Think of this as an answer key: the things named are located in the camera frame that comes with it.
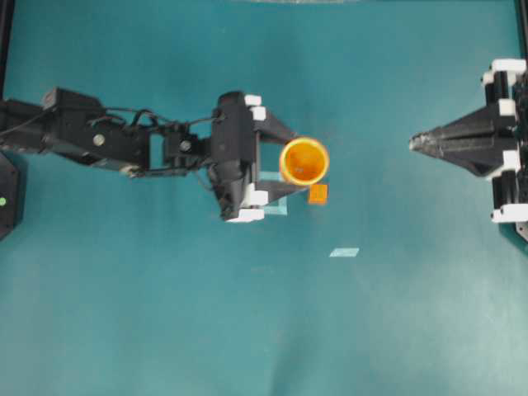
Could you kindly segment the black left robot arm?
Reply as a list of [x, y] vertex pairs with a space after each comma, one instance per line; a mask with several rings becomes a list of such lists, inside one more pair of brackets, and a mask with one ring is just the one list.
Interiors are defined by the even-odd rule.
[[244, 92], [220, 96], [208, 117], [211, 134], [201, 138], [190, 121], [169, 120], [147, 109], [124, 118], [119, 107], [56, 88], [40, 106], [1, 104], [1, 150], [53, 153], [85, 167], [130, 178], [184, 177], [205, 170], [226, 222], [262, 219], [264, 207], [301, 192], [299, 184], [260, 177], [260, 146], [286, 145], [295, 132]]

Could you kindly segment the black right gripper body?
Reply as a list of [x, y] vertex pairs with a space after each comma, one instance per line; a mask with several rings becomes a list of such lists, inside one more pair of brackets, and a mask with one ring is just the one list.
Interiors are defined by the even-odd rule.
[[487, 180], [493, 183], [496, 224], [527, 221], [527, 62], [495, 59], [482, 76], [486, 104], [495, 117], [484, 154]]

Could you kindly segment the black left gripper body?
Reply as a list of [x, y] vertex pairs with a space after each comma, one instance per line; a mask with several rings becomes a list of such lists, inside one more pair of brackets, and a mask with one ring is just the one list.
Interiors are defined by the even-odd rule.
[[257, 136], [253, 113], [243, 92], [219, 97], [211, 125], [207, 175], [219, 204], [220, 217], [230, 223], [250, 223], [264, 218], [259, 204], [246, 201], [255, 191]]

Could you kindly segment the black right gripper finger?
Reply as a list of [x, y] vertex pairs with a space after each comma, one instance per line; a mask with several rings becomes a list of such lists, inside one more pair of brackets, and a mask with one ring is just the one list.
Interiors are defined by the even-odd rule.
[[521, 156], [516, 146], [500, 142], [410, 142], [409, 149], [462, 167], [476, 177], [491, 180], [504, 172], [519, 172]]
[[433, 144], [442, 140], [486, 137], [515, 126], [516, 103], [512, 99], [499, 99], [448, 125], [418, 133], [409, 143]]

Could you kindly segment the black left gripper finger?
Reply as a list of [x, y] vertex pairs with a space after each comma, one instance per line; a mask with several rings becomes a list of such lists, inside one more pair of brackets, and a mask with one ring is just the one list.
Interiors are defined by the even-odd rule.
[[261, 138], [272, 143], [289, 143], [297, 134], [265, 107], [253, 107], [254, 130]]
[[259, 181], [257, 190], [262, 192], [258, 198], [258, 205], [268, 205], [289, 195], [306, 191], [307, 186], [290, 184], [285, 181]]

